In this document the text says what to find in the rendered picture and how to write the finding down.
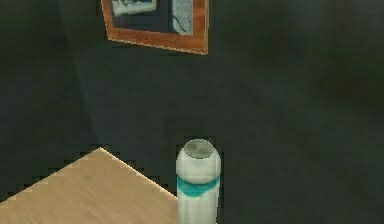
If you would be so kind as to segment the white trash can teal band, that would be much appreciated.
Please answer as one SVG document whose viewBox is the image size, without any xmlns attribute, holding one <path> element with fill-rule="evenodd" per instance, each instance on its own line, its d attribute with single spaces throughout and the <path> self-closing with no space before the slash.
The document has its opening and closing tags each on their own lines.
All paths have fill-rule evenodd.
<svg viewBox="0 0 384 224">
<path fill-rule="evenodd" d="M 204 139 L 188 141 L 176 159 L 178 224 L 217 224 L 221 158 Z"/>
</svg>

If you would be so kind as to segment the wooden framed wall picture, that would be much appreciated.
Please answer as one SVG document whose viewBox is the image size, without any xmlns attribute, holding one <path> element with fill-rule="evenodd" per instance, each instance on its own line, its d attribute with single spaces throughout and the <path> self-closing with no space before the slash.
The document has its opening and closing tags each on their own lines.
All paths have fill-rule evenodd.
<svg viewBox="0 0 384 224">
<path fill-rule="evenodd" d="M 209 0 L 100 0 L 111 41 L 208 54 Z"/>
</svg>

